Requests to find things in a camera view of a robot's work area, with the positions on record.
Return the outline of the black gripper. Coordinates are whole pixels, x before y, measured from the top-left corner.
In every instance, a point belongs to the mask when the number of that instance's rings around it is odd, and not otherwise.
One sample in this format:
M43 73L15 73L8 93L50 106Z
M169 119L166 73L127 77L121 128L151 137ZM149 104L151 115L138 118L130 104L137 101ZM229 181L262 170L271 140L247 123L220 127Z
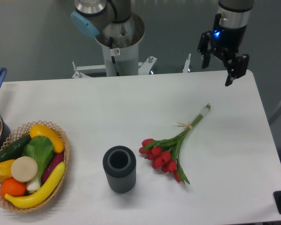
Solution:
M227 28L217 25L216 29L206 31L201 34L197 51L201 53L203 58L201 68L205 69L209 66L211 53L221 61L228 61L226 66L228 76L225 86L230 86L235 79L246 74L250 56L248 54L237 55L246 25L240 28Z

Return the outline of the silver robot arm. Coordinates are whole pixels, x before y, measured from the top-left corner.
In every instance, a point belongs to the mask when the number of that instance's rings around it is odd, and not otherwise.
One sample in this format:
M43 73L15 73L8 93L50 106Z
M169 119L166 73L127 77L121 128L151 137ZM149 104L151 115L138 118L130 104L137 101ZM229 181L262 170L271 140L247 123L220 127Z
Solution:
M202 68L207 68L211 55L223 62L228 76L225 86L246 74L250 56L240 54L239 47L253 7L252 0L220 0L212 30L201 34L197 51L203 58Z

